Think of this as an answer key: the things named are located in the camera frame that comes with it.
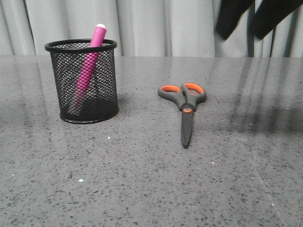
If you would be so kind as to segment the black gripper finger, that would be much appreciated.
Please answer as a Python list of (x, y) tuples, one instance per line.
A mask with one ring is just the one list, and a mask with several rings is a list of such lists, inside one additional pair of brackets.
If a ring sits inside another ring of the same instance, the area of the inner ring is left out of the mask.
[(252, 0), (222, 0), (215, 30), (227, 40), (238, 25), (242, 14), (252, 5)]
[(302, 4), (302, 0), (263, 0), (250, 23), (250, 33), (263, 39)]

